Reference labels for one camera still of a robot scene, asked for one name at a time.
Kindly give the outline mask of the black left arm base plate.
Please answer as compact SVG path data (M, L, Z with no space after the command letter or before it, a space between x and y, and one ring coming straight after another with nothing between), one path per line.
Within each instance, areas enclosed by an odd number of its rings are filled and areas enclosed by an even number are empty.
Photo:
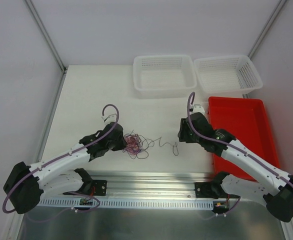
M107 192L107 181L97 179L86 179L80 181L75 189L67 190L63 192L63 195L85 195L85 196L105 196Z

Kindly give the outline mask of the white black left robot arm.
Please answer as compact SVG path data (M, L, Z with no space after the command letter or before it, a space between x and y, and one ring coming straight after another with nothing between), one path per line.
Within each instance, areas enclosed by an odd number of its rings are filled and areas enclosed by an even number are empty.
M11 202L13 211L25 214L45 197L67 192L89 194L93 180L80 166L103 157L108 151L122 151L126 146L123 127L110 122L56 158L31 165L21 161L13 167L3 186L4 201Z

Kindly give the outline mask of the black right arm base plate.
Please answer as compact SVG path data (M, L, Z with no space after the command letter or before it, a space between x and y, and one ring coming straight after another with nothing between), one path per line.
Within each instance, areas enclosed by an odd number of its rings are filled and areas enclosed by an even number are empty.
M226 193L218 184L211 182L195 182L194 191L196 198L212 198L212 199L238 199L238 195Z

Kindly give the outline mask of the aluminium frame post left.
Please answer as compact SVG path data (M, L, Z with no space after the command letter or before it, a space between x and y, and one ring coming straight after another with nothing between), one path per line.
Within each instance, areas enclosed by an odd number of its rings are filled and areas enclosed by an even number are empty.
M31 17L33 18L37 28L39 29L39 32L41 33L51 55L53 56L56 64L58 65L59 69L65 73L67 70L67 67L62 61L62 58L60 57L56 46L54 45L51 36L49 32L47 31L47 28L45 27L41 16L32 0L23 0L24 4L26 5L28 11L30 12Z

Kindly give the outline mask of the white perforated basket left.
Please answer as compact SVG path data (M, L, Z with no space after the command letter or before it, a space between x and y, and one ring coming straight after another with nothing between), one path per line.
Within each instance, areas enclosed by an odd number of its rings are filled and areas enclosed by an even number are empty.
M188 55L137 56L133 60L132 79L141 99L182 98L198 85Z

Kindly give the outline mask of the white perforated basket right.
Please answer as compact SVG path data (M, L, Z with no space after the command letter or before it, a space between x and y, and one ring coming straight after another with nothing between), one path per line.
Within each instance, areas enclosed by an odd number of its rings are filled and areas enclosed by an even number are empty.
M198 58L193 65L200 89L207 96L246 95L263 87L256 67L246 55Z

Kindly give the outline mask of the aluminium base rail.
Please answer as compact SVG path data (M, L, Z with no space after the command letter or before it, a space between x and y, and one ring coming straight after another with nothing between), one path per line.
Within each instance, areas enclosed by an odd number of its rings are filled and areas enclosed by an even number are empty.
M204 179L193 181L189 177L170 177L170 176L129 176L129 175L90 175L92 180L106 180L107 189L105 196L89 196L75 193L82 197L104 197L112 199L163 199L168 197L177 198L196 198L195 182L208 182ZM210 181L213 184L220 185L219 181ZM50 197L61 196L63 193L46 196L43 199Z

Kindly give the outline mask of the aluminium frame post right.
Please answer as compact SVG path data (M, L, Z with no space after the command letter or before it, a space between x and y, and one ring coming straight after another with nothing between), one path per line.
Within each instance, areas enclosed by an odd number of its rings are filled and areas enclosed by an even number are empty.
M249 59L253 59L256 53L258 52L260 46L262 45L264 39L271 31L274 23L276 22L277 18L280 16L281 12L284 10L285 6L289 0L278 0L274 9L272 10L271 14L269 15L268 19L266 20L264 26L262 27L260 33L258 34L256 40L254 41L250 51L248 52L247 56Z

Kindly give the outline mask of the red plastic tray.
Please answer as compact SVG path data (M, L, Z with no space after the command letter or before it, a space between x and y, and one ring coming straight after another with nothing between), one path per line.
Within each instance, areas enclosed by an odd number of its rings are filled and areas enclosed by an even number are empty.
M228 131L259 157L280 167L262 100L211 96L208 99L208 117L214 129Z

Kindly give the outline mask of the white perforated basket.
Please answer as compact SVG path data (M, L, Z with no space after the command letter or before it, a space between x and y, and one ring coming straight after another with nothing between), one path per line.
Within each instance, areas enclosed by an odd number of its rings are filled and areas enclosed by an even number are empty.
M141 99L182 98L198 85L188 55L137 56L133 60L132 79Z
M246 95L263 87L256 67L246 55L198 58L193 65L200 89L207 96Z

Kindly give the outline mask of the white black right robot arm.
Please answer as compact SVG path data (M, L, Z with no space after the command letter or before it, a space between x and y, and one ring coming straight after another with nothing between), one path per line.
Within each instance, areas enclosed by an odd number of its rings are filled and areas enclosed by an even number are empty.
M234 195L266 207L276 219L288 223L293 218L293 174L289 174L256 155L225 129L213 129L206 117L196 112L180 120L178 139L182 143L199 144L207 152L220 157L253 178L244 180L221 171L204 183L200 194L207 198Z

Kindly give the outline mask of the aluminium frame post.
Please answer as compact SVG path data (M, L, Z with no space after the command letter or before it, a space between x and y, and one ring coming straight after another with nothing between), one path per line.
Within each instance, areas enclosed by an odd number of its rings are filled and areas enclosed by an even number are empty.
M23 0L24 4L26 5L28 11L30 12L31 17L33 18L37 28L39 29L39 32L41 33L51 55L53 56L56 64L58 65L59 69L65 73L67 70L67 67L62 61L62 58L60 57L56 46L54 45L51 36L49 32L47 31L47 28L45 27L41 16L32 0Z
M250 51L248 52L247 56L249 59L253 59L256 53L258 52L260 46L262 45L264 39L271 31L274 23L276 22L277 18L280 16L281 12L284 10L285 6L289 0L278 0L274 9L272 10L271 14L269 15L268 19L266 20L264 26L262 27L260 33L258 34L256 40L254 41Z

